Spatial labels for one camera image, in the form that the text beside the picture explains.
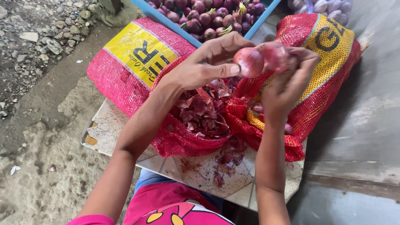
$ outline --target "blue basket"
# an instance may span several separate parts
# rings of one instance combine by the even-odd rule
[[[178,35],[183,37],[186,41],[191,43],[194,47],[198,48],[202,45],[201,42],[196,40],[194,37],[192,37],[190,34],[188,34],[182,28],[177,26],[171,20],[169,20],[164,15],[162,15],[160,12],[158,12],[156,9],[154,9],[152,6],[150,6],[147,3],[149,1],[150,0],[131,0],[131,2],[135,5],[137,5],[146,16],[150,16],[157,23],[160,23],[160,24],[164,25],[165,27],[167,27],[168,29],[172,30],[173,32],[177,33]],[[264,13],[261,16],[258,17],[258,20],[256,21],[256,23],[251,27],[251,29],[244,36],[245,39],[250,40],[250,38],[258,30],[258,28],[262,25],[262,23],[267,19],[267,17],[271,14],[271,12],[275,9],[275,7],[279,4],[280,1],[281,0],[261,0],[261,3],[264,4],[264,6],[267,9],[264,11]]]

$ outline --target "tiled surface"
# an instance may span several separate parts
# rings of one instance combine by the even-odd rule
[[[97,143],[95,145],[84,143],[84,145],[111,156],[117,137],[123,125],[128,121],[128,117],[110,100],[106,99],[94,116],[93,121],[96,122],[97,126],[88,128],[87,132],[97,140]],[[305,150],[306,141],[303,143],[303,147]],[[215,166],[217,166],[214,158],[218,155],[218,152],[202,157],[174,156],[164,159],[150,145],[139,157],[136,165],[257,211],[254,190],[256,154],[255,150],[248,147],[242,163],[235,167],[235,174],[229,176],[228,174],[220,173],[225,182],[222,188],[218,188],[214,183],[214,171],[216,170]],[[191,165],[196,165],[196,171],[189,170],[184,173],[182,171],[184,170],[182,162],[185,161]],[[303,166],[304,161],[286,164],[286,202],[299,188]]]

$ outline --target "yellow label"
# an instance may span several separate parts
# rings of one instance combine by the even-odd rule
[[[354,32],[342,27],[336,21],[319,14],[314,29],[302,45],[321,57],[316,66],[310,84],[307,86],[297,104],[304,101],[316,89],[328,81],[347,61],[354,40]],[[255,100],[259,100],[263,87],[270,83],[276,74],[272,74],[262,85]]]
[[[125,64],[149,90],[161,70],[178,58],[164,43],[134,23],[111,39],[105,49]]]

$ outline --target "cartoon print on shirt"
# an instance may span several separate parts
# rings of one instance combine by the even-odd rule
[[[154,212],[151,212],[132,225],[234,225],[218,214],[201,210],[200,207],[189,202],[181,202],[168,205]]]

